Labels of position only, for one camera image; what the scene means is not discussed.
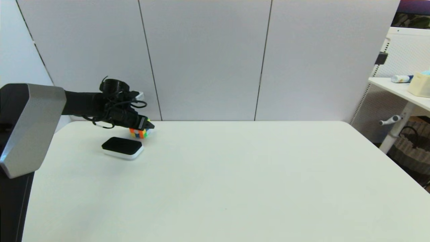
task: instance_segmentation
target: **white wall panel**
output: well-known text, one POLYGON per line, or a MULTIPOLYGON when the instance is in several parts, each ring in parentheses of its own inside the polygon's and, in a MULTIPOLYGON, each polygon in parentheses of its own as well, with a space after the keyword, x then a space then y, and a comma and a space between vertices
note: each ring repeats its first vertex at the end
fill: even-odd
POLYGON ((106 75, 144 91, 140 113, 160 119, 137 0, 18 1, 56 86, 98 92, 106 75))
POLYGON ((256 120, 349 121, 398 0, 273 0, 256 120))
MULTIPOLYGON (((9 83, 52 86, 16 1, 3 0, 0 4, 0 88, 9 83)), ((56 131, 70 121, 69 116, 61 116, 56 131)))
POLYGON ((140 4, 163 120, 253 120, 270 0, 140 4))

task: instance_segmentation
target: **white container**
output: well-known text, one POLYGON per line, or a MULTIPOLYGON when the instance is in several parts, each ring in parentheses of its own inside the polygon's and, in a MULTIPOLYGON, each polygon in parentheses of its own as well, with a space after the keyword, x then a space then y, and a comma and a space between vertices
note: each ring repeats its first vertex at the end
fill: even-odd
POLYGON ((409 85, 408 92, 415 96, 430 97, 430 75, 415 73, 409 85))

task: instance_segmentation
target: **white table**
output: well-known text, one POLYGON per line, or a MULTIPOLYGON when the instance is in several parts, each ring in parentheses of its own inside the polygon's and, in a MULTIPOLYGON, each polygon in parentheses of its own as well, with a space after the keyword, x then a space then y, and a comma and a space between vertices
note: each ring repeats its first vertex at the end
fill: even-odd
POLYGON ((25 242, 430 241, 430 195, 343 122, 68 124, 34 177, 25 242))
POLYGON ((393 83, 390 78, 369 78, 369 82, 408 101, 401 113, 402 120, 393 125, 393 128, 387 134, 379 147, 382 152, 387 154, 391 146, 393 146, 394 142, 399 137, 402 128, 408 122, 415 106, 417 105, 430 111, 430 98, 415 96, 408 92, 409 83, 393 83))

